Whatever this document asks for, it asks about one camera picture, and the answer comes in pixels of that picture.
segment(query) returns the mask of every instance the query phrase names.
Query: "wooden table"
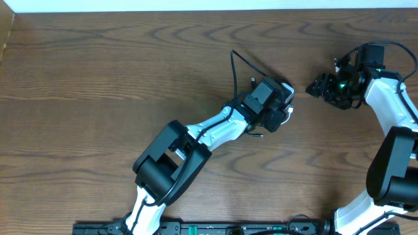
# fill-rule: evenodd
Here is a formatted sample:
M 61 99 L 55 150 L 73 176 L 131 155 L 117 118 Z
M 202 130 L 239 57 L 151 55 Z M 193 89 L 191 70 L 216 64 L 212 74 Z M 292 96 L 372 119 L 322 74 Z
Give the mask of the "wooden table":
M 360 43 L 418 53 L 418 10 L 19 14 L 0 67 L 0 233 L 70 234 L 132 210 L 131 167 L 171 120 L 198 123 L 233 95 L 234 48 L 297 94 L 291 120 L 215 150 L 165 216 L 184 221 L 326 218 L 365 188 L 382 140 L 370 107 L 304 93 Z M 385 64 L 411 59 L 388 47 Z M 236 61 L 239 91 L 255 72 Z M 407 81 L 418 103 L 418 80 Z M 417 223 L 399 220 L 404 234 Z

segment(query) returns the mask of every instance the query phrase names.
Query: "white background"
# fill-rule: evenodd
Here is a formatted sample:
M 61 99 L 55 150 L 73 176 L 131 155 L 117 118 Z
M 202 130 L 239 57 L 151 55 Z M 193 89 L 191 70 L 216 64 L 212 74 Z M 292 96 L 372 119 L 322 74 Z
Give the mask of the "white background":
M 418 0 L 5 0 L 5 2 L 15 13 L 418 7 Z

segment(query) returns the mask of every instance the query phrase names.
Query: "wooden tabletop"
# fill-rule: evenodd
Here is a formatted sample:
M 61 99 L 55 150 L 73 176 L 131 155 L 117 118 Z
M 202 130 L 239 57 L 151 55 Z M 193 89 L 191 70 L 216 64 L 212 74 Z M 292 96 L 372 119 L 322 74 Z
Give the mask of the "wooden tabletop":
M 234 48 L 296 89 L 263 139 L 213 152 L 164 216 L 184 221 L 330 218 L 365 188 L 382 140 L 369 106 L 341 111 L 304 93 L 333 59 L 371 40 L 418 53 L 418 10 L 19 14 L 0 66 L 0 233 L 70 234 L 131 211 L 132 165 L 159 131 L 216 115 L 233 95 Z M 387 47 L 385 64 L 412 70 Z M 257 74 L 236 60 L 238 90 Z M 418 104 L 418 79 L 407 81 Z M 403 234 L 417 223 L 398 220 Z

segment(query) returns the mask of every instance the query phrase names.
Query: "robotic arm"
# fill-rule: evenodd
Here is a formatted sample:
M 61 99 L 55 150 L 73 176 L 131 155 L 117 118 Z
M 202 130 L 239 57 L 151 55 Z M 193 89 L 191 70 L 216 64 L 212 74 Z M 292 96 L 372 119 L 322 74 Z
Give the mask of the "robotic arm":
M 408 163 L 415 158 L 418 143 L 418 110 L 406 93 L 404 79 L 385 69 L 384 47 L 364 44 L 356 53 L 354 65 L 349 54 L 336 60 L 337 76 L 320 75 L 306 92 L 343 110 L 369 104 L 386 136 L 367 173 L 366 190 L 334 214 L 335 232 L 358 235 L 393 215 L 417 210 L 418 171 L 408 168 Z M 354 100 L 359 101 L 357 106 L 352 106 Z
M 187 126 L 174 120 L 158 134 L 133 166 L 138 197 L 132 213 L 122 221 L 122 232 L 154 234 L 166 206 L 190 186 L 214 149 L 256 126 L 274 132 L 287 121 L 293 111 L 293 88 L 267 76 L 258 86 L 253 78 L 252 84 L 255 89 L 251 94 L 246 94 L 243 101 L 236 96 L 218 115 Z M 182 158 L 182 164 L 177 165 L 165 153 L 167 150 Z

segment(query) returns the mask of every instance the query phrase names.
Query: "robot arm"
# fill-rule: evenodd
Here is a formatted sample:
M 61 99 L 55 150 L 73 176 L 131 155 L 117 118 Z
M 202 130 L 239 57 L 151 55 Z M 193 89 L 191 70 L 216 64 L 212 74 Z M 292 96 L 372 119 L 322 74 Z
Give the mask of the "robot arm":
M 418 116 L 416 107 L 406 93 L 402 77 L 385 69 L 384 47 L 365 44 L 356 51 L 355 64 L 349 54 L 336 60 L 337 76 L 322 74 L 306 88 L 314 97 L 340 108 L 358 108 L 369 104 L 386 136 L 373 160 L 364 190 L 354 201 L 335 211 L 334 231 L 340 234 L 367 234 L 368 231 L 392 217 L 391 213 L 414 212 L 418 205 L 418 174 L 408 168 L 415 156 L 418 125 L 410 110 Z M 352 106 L 354 100 L 359 105 Z
M 293 111 L 294 94 L 285 82 L 264 77 L 243 101 L 228 102 L 218 115 L 202 123 L 184 127 L 176 120 L 170 122 L 134 164 L 138 197 L 132 213 L 123 221 L 122 231 L 152 235 L 166 206 L 190 186 L 214 149 L 256 126 L 276 131 Z M 182 158 L 182 164 L 174 163 L 166 150 Z

